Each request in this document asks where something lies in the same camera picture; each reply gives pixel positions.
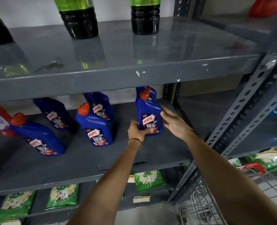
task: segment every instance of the bracelet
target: bracelet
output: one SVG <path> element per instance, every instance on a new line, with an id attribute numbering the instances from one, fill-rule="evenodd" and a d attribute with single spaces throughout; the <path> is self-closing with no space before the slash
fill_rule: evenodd
<path id="1" fill-rule="evenodd" d="M 140 150 L 140 149 L 141 149 L 142 144 L 141 144 L 141 141 L 140 141 L 139 139 L 137 139 L 137 138 L 131 138 L 130 140 L 138 140 L 138 141 L 140 142 L 140 148 L 139 148 L 138 150 Z"/>

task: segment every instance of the shopping cart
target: shopping cart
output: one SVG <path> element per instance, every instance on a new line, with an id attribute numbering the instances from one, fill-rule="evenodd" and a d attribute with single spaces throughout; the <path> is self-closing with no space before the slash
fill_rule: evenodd
<path id="1" fill-rule="evenodd" d="M 260 163 L 240 166 L 264 193 L 277 204 L 277 177 L 266 171 Z M 203 178 L 199 180 L 196 191 L 191 195 L 191 204 L 179 208 L 182 225 L 222 224 L 226 222 Z"/>

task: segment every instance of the hand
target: hand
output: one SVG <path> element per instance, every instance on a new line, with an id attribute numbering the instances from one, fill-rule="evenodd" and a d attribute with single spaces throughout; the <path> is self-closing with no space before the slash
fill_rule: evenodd
<path id="1" fill-rule="evenodd" d="M 163 111 L 161 111 L 160 115 L 163 118 L 163 125 L 176 137 L 186 141 L 188 135 L 193 132 L 193 129 L 190 128 L 178 114 L 164 106 L 161 107 Z"/>
<path id="2" fill-rule="evenodd" d="M 148 129 L 144 129 L 144 130 L 139 130 L 139 128 L 140 128 L 139 122 L 131 120 L 130 127 L 128 129 L 129 140 L 131 138 L 137 138 L 141 142 L 143 142 L 144 138 L 145 138 L 145 135 L 147 133 L 153 132 L 153 128 L 148 128 Z"/>

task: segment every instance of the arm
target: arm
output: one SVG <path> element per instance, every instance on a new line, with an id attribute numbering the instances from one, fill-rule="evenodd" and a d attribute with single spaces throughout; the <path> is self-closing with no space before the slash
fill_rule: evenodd
<path id="1" fill-rule="evenodd" d="M 143 142 L 145 134 L 153 131 L 138 128 L 139 123 L 132 120 L 128 130 L 129 139 L 137 138 Z M 119 202 L 139 148 L 138 140 L 129 141 L 126 150 L 94 186 L 67 225 L 114 225 Z"/>
<path id="2" fill-rule="evenodd" d="M 212 150 L 177 114 L 163 107 L 161 116 L 164 126 L 186 142 L 228 224 L 277 224 L 277 205 L 249 177 Z"/>

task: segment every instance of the harpic logo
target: harpic logo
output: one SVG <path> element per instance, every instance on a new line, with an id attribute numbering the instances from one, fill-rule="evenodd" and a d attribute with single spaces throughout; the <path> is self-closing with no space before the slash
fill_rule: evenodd
<path id="1" fill-rule="evenodd" d="M 51 119 L 57 117 L 57 113 L 56 112 L 51 112 L 50 114 L 47 115 L 47 118 L 51 121 Z"/>
<path id="2" fill-rule="evenodd" d="M 41 144 L 42 144 L 42 141 L 41 141 L 41 140 L 35 139 L 35 140 L 30 141 L 29 144 L 30 144 L 32 147 L 36 147 L 36 146 L 41 145 Z"/>
<path id="3" fill-rule="evenodd" d="M 100 130 L 93 130 L 90 131 L 87 135 L 89 138 L 92 138 L 93 136 L 98 136 L 100 134 Z"/>
<path id="4" fill-rule="evenodd" d="M 147 124 L 147 123 L 149 123 L 151 121 L 154 121 L 154 119 L 155 119 L 155 115 L 150 115 L 150 116 L 144 118 L 143 119 L 143 125 L 145 125 L 145 124 Z"/>
<path id="5" fill-rule="evenodd" d="M 102 109 L 103 109 L 103 105 L 99 104 L 99 105 L 95 106 L 92 110 L 95 114 L 97 111 L 102 110 Z"/>

